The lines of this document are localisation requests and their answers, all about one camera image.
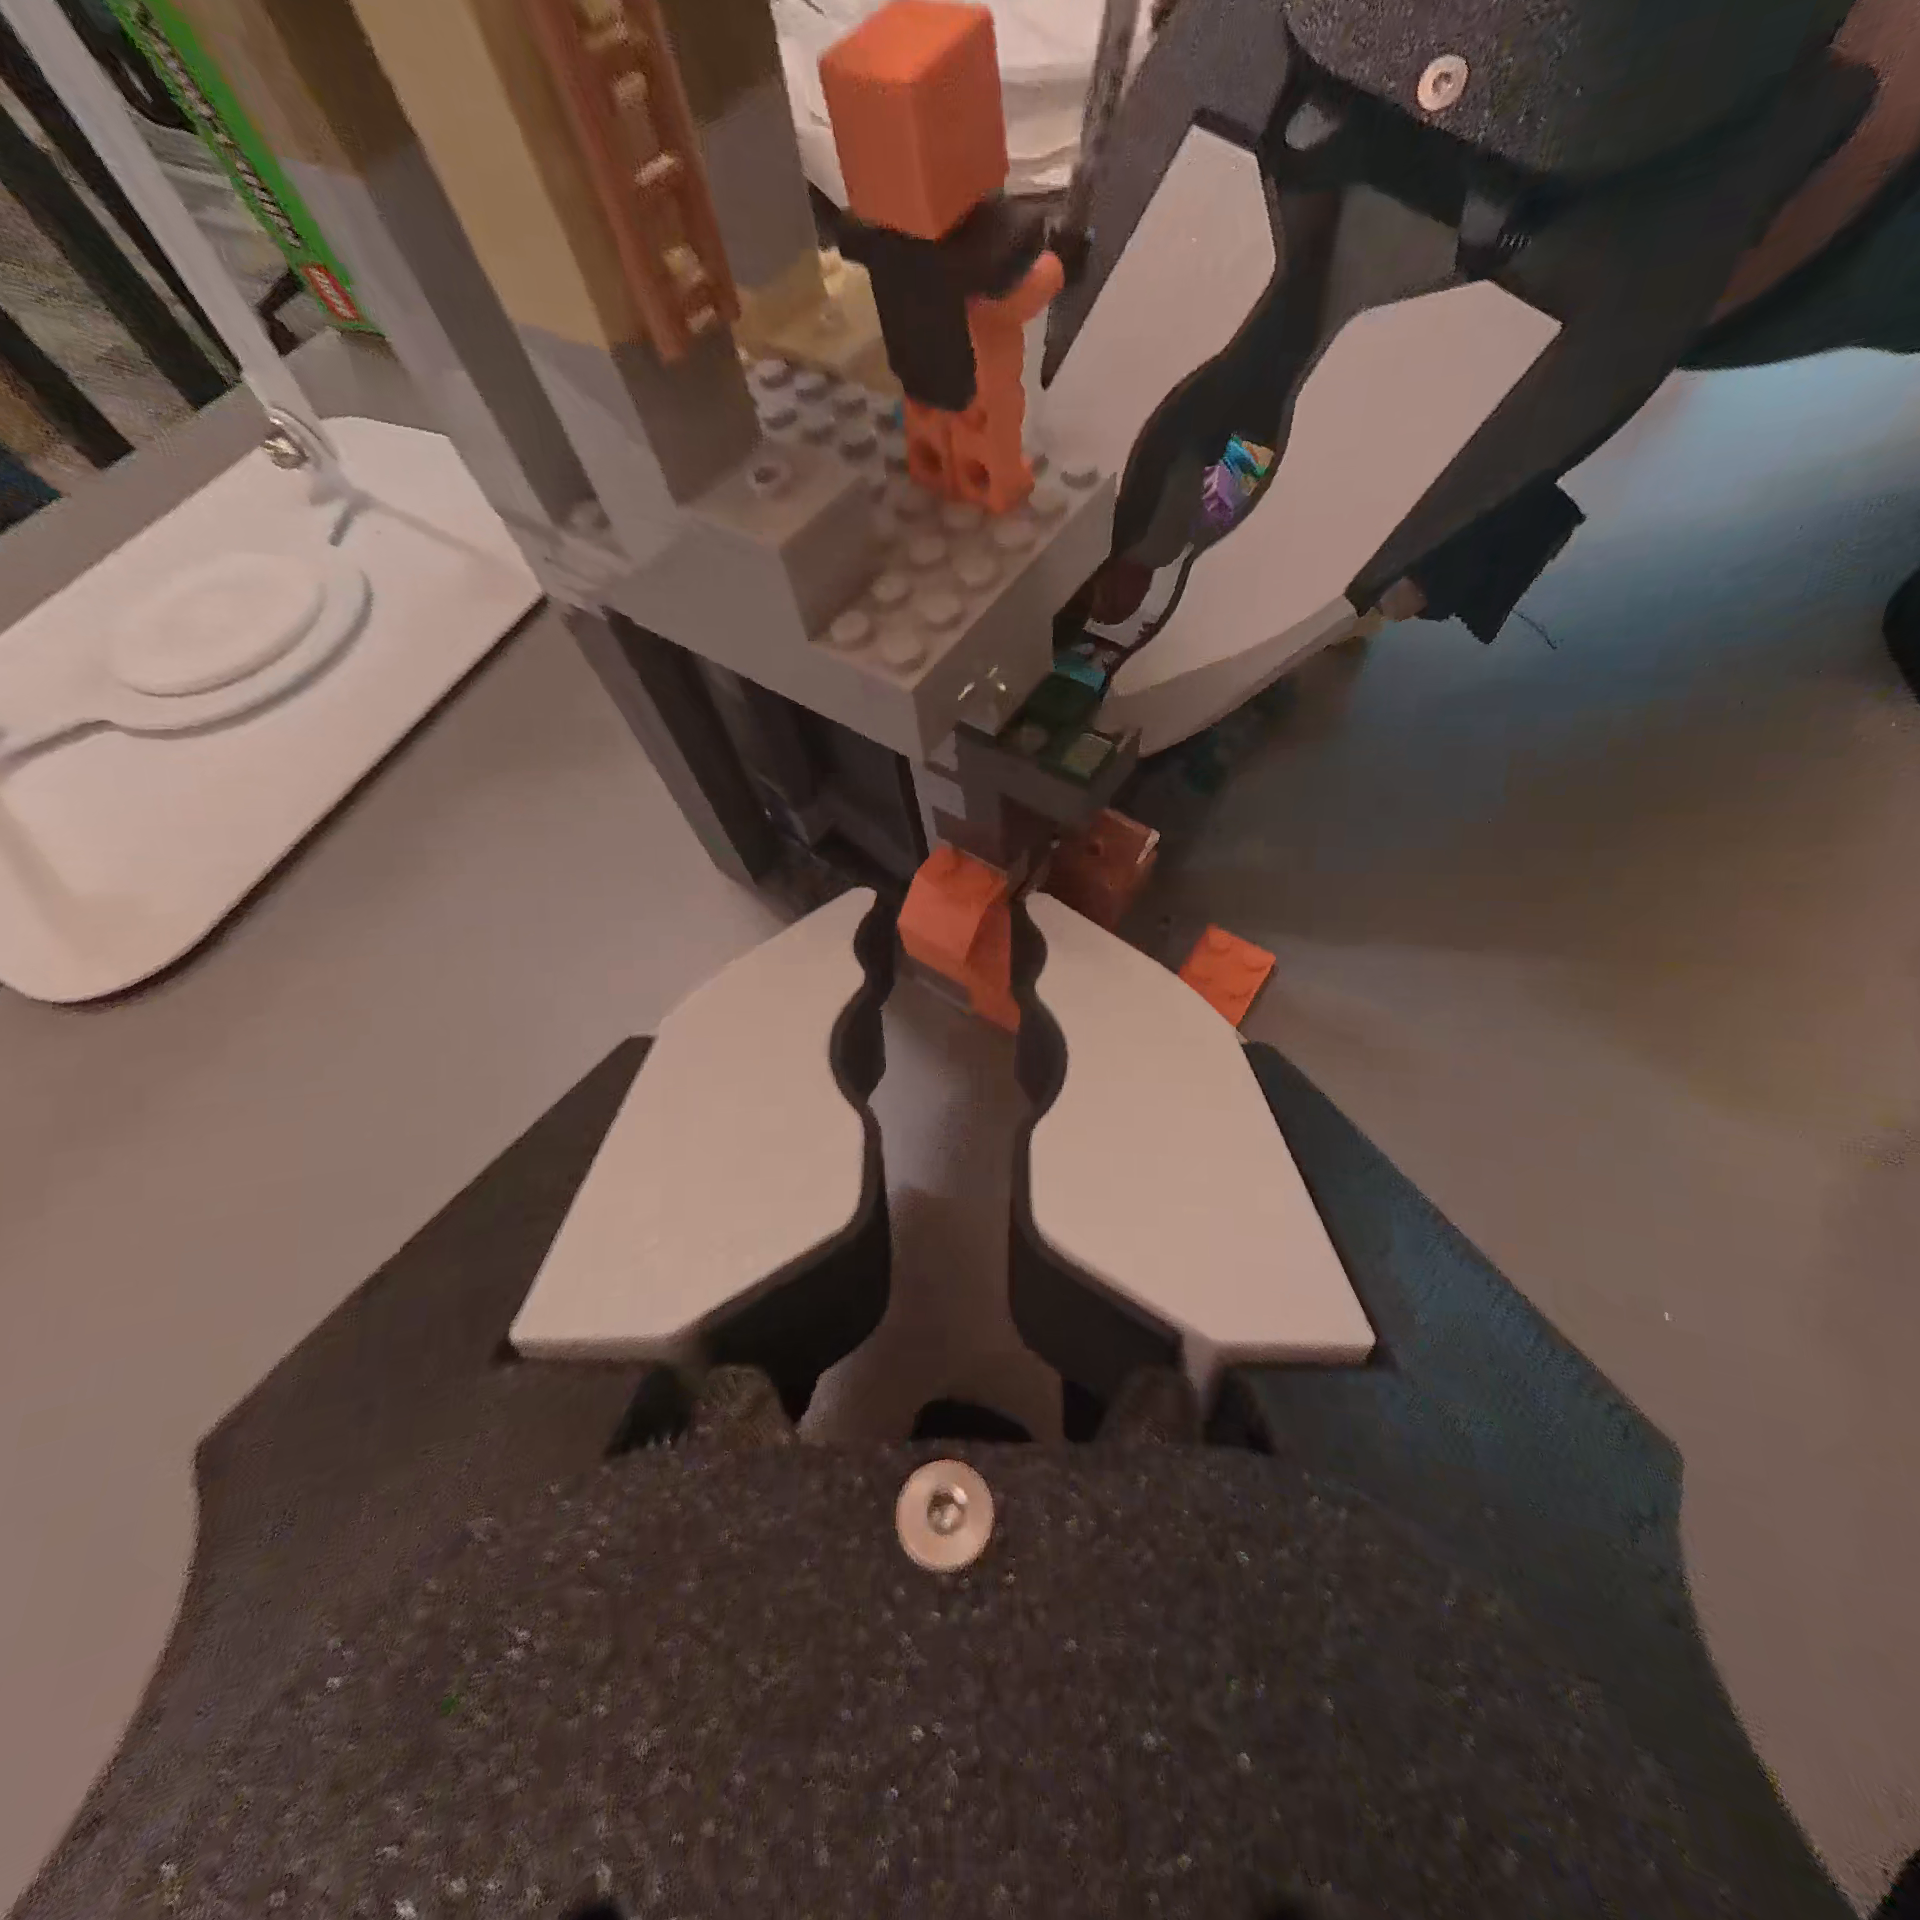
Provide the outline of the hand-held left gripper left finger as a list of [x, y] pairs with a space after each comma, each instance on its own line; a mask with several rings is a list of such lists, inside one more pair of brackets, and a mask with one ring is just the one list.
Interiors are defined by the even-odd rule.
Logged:
[[521, 1360], [696, 1360], [883, 1200], [890, 906], [853, 887], [661, 1022], [521, 1301]]

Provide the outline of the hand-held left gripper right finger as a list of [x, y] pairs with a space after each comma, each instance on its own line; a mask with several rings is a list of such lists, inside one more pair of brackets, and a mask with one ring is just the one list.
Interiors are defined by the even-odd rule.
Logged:
[[1234, 1024], [1033, 894], [1011, 1305], [1050, 1364], [1357, 1364], [1377, 1330]]

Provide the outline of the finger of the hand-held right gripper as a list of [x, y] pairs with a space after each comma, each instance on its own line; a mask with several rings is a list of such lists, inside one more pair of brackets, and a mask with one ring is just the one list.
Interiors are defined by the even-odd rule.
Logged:
[[1558, 328], [1490, 281], [1347, 321], [1301, 389], [1266, 486], [1117, 671], [1109, 716], [1225, 716], [1352, 638], [1364, 562]]
[[1280, 241], [1258, 154], [1194, 128], [1046, 382], [1046, 453], [1117, 476], [1160, 401], [1242, 342], [1229, 434], [1282, 449]]

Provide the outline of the purple toy figure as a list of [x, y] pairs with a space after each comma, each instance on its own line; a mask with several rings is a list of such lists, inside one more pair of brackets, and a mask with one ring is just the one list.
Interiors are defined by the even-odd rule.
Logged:
[[1225, 537], [1252, 510], [1273, 464], [1273, 447], [1233, 434], [1204, 471], [1196, 540]]

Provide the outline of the toy brick cave model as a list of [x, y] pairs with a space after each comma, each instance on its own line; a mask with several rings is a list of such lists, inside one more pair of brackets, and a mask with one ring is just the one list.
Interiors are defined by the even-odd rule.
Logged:
[[906, 469], [869, 274], [820, 241], [773, 5], [659, 5], [738, 317], [644, 340], [570, 111], [514, 2], [181, 5], [712, 856], [845, 842], [907, 928], [1006, 906], [953, 734], [1030, 695], [1106, 554], [1114, 480], [1045, 464], [989, 517]]

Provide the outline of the grey desk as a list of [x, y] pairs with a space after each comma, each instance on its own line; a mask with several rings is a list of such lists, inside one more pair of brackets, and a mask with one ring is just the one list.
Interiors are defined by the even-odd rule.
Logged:
[[[1843, 1893], [1916, 1852], [1916, 364], [1682, 380], [1499, 642], [1278, 687], [1153, 921], [1684, 1457], [1726, 1687]], [[757, 944], [540, 618], [144, 994], [5, 996], [5, 1905], [133, 1714], [204, 1432]]]

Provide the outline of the person's right hand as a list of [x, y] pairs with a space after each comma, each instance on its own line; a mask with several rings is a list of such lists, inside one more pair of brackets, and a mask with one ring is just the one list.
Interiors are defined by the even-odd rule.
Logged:
[[1891, 72], [1880, 80], [1861, 126], [1790, 192], [1761, 240], [1741, 254], [1713, 321], [1731, 319], [1778, 289], [1867, 213], [1914, 151], [1912, 92]]

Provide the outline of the grey toy sword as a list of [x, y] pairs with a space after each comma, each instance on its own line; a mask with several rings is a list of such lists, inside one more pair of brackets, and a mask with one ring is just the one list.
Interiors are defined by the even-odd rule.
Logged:
[[1068, 277], [1076, 277], [1092, 248], [1092, 200], [1120, 113], [1122, 95], [1136, 70], [1139, 40], [1153, 33], [1153, 2], [1101, 2], [1096, 52], [1088, 70], [1076, 157], [1053, 226], [1053, 248]]

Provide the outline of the pile of white plastic bags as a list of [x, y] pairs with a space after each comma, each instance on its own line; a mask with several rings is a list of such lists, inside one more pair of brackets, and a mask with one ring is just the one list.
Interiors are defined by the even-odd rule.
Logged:
[[[849, 200], [833, 141], [818, 58], [878, 2], [773, 2], [784, 87], [803, 168], [834, 206]], [[1100, 2], [989, 2], [1011, 153], [1008, 190], [1033, 198], [1073, 177], [1092, 58]]]

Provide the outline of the orange toy minifigure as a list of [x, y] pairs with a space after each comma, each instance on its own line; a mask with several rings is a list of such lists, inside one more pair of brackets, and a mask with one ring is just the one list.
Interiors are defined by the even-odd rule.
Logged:
[[907, 476], [989, 517], [1014, 512], [1035, 484], [1025, 330], [1064, 293], [1066, 264], [1046, 217], [1003, 192], [993, 12], [884, 5], [818, 70], [849, 194], [841, 252], [872, 281]]

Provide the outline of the brown toy ladder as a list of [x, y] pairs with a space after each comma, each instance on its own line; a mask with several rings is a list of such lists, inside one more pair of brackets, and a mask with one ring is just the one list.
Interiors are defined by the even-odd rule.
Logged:
[[668, 364], [738, 317], [700, 130], [657, 2], [521, 7], [581, 149], [644, 340]]

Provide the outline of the green toy box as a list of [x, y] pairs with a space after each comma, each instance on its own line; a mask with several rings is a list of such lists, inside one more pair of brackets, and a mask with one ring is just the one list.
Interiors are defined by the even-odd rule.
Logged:
[[289, 314], [309, 308], [361, 338], [380, 328], [310, 208], [242, 108], [181, 5], [109, 2], [113, 23], [179, 111], [179, 135], [152, 135], [160, 168], [241, 278], [259, 278], [257, 314], [289, 349]]

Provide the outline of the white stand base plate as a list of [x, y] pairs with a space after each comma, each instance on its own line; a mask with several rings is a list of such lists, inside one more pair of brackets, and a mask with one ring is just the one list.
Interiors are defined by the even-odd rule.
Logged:
[[246, 386], [5, 535], [5, 986], [114, 996], [221, 926], [538, 608], [434, 430], [328, 415], [54, 5], [5, 5]]

